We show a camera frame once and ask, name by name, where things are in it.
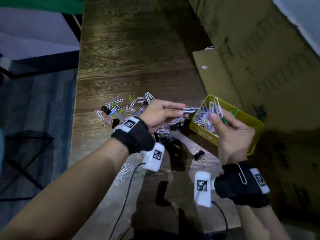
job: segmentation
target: wooden surface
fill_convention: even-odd
[[[206,92],[191,52],[210,45],[187,0],[85,0],[69,164],[110,138],[111,125],[103,127],[94,111],[116,96],[128,104],[128,95],[134,98],[150,92],[158,99],[199,106]],[[200,136],[190,131],[185,135],[192,140],[181,135],[189,150],[199,144],[216,155],[216,147]],[[114,238],[122,236],[131,222],[134,230],[157,228],[180,234],[185,226],[183,220],[203,232],[225,229],[222,215],[215,207],[195,207],[190,177],[192,168],[197,169],[199,164],[201,168],[210,165],[216,173],[221,166],[208,152],[210,163],[198,162],[194,167],[189,150],[185,148],[182,169],[174,166],[168,154],[158,173],[139,169]],[[141,161],[135,154],[127,160],[131,166]],[[130,174],[125,177],[119,185],[112,185],[75,239],[109,237],[128,189]],[[156,203],[158,188],[166,182],[163,202],[168,200],[172,207]],[[233,204],[229,200],[218,201],[229,226],[239,226]]]

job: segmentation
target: green cloth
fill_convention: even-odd
[[[1,7],[82,14],[84,0],[0,0]]]

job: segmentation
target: yellow plastic container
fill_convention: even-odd
[[[214,98],[216,98],[216,96],[214,95],[208,95],[204,102],[202,103],[202,105],[206,104],[207,107],[209,108],[209,103],[214,101]],[[221,106],[221,108],[223,108],[226,111],[234,111],[234,110],[238,110],[236,107],[232,106],[231,104],[228,104],[227,102],[223,101],[222,99],[219,99],[219,104]],[[249,125],[250,127],[253,127],[255,130],[255,135],[253,138],[253,141],[250,145],[250,148],[248,150],[248,155],[251,155],[257,145],[257,142],[261,136],[261,133],[263,131],[263,122],[252,117],[251,115],[248,115],[247,113],[239,110],[238,113],[235,116],[238,120],[242,121],[243,123],[245,123],[246,125]],[[198,135],[202,136],[203,138],[205,138],[206,140],[210,141],[211,143],[213,143],[216,146],[219,146],[219,138],[212,134],[211,132],[207,131],[205,128],[201,127],[200,125],[196,124],[193,119],[190,122],[189,128],[194,131],[195,133],[197,133]]]

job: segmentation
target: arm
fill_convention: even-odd
[[[234,164],[247,160],[246,154],[254,137],[254,129],[226,111],[223,111],[223,117],[229,125],[225,125],[217,114],[213,113],[210,117],[220,136],[218,154],[221,164]],[[290,240],[270,205],[262,208],[237,205],[237,210],[249,240]]]
[[[154,100],[140,115],[150,132],[180,117],[185,104]],[[71,239],[98,207],[129,156],[115,138],[75,163],[3,229],[0,239]]]

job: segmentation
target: fingernail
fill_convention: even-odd
[[[218,115],[217,115],[216,113],[212,113],[212,114],[210,115],[210,119],[211,119],[211,120],[216,120],[216,119],[218,119]]]

